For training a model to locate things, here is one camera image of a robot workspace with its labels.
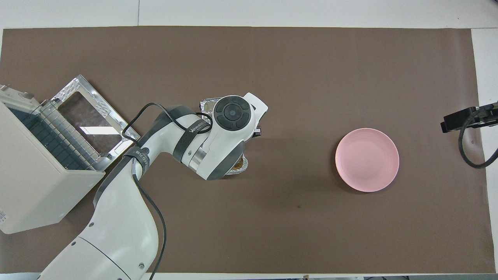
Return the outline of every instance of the pink bowl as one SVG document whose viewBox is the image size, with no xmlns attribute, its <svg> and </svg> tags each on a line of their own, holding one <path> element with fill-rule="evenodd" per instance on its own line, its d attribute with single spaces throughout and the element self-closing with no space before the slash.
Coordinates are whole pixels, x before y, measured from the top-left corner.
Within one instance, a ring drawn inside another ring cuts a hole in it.
<svg viewBox="0 0 498 280">
<path fill-rule="evenodd" d="M 375 129 L 357 129 L 342 138 L 337 146 L 336 167 L 350 187 L 373 192 L 387 187 L 399 169 L 399 154 L 394 142 Z"/>
</svg>

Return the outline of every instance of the brown paper mat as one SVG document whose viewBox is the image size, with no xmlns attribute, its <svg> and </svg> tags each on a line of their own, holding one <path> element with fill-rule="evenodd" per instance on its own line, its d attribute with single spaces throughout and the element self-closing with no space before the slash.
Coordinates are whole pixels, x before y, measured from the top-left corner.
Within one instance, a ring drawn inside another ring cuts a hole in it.
<svg viewBox="0 0 498 280">
<path fill-rule="evenodd" d="M 206 182 L 165 154 L 143 178 L 168 226 L 160 272 L 495 272 L 485 171 L 465 165 L 457 133 L 439 127 L 478 104 L 470 30 L 4 31 L 0 83 L 41 101 L 78 74 L 128 121 L 153 101 L 197 108 L 250 91 L 269 106 L 246 172 Z M 333 162 L 339 140 L 363 127 L 400 155 L 397 178 L 371 194 L 349 188 Z M 89 221 L 93 194 L 57 225 L 0 234 L 0 273 L 41 271 Z"/>
</svg>

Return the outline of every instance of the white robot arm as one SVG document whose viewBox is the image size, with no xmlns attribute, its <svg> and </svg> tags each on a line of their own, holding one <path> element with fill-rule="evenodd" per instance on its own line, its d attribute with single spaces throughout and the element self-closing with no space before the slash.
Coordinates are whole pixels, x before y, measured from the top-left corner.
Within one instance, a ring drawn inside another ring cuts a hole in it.
<svg viewBox="0 0 498 280">
<path fill-rule="evenodd" d="M 238 161 L 267 110 L 251 93 L 223 97 L 213 109 L 211 130 L 201 134 L 208 124 L 188 107 L 161 113 L 99 187 L 90 223 L 38 279 L 140 279 L 154 261 L 158 234 L 132 173 L 140 179 L 167 152 L 203 179 L 219 179 Z"/>
</svg>

